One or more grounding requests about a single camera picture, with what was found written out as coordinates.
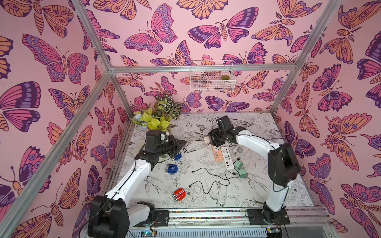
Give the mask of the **pink USB charger adapter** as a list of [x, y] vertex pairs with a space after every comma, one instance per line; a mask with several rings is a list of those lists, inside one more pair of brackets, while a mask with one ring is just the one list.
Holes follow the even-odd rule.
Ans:
[[203, 140], [204, 140], [205, 144], [207, 144], [207, 145], [211, 143], [210, 136], [204, 137]]

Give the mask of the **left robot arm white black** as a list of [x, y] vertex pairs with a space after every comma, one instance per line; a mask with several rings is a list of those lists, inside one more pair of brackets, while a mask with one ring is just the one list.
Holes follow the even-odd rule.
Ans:
[[87, 234], [91, 238], [124, 238], [136, 225], [155, 224], [155, 206], [138, 202], [128, 208], [142, 181], [164, 155], [173, 158], [186, 145], [185, 140], [158, 130], [148, 131], [142, 145], [135, 146], [134, 164], [125, 176], [104, 196], [91, 202]]

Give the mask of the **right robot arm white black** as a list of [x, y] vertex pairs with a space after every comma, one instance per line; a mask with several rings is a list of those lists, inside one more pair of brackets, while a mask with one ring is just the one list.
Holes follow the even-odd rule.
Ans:
[[235, 143], [267, 159], [267, 174], [271, 179], [272, 188], [263, 205], [263, 221], [273, 225], [282, 220], [290, 186], [300, 173], [300, 165], [292, 146], [288, 143], [271, 142], [244, 127], [235, 127], [228, 116], [217, 118], [216, 124], [217, 127], [204, 138], [206, 144], [222, 146], [225, 142]]

